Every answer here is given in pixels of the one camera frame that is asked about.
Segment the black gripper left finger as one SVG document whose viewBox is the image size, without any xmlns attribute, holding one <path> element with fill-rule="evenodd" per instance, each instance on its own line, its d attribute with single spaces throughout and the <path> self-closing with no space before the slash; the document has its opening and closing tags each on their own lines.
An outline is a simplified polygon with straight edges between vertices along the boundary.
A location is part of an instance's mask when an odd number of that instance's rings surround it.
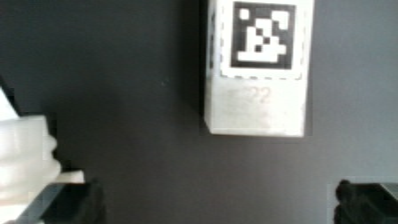
<svg viewBox="0 0 398 224">
<path fill-rule="evenodd" d="M 49 185 L 53 199 L 40 220 L 44 224 L 106 224 L 106 205 L 101 184 L 56 183 Z"/>
</svg>

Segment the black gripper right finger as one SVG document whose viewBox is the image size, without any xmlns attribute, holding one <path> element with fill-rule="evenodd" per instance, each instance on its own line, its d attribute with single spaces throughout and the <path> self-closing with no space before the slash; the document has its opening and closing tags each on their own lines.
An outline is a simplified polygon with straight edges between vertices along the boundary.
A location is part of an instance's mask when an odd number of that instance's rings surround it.
<svg viewBox="0 0 398 224">
<path fill-rule="evenodd" d="M 333 224 L 398 224 L 398 183 L 339 182 Z"/>
</svg>

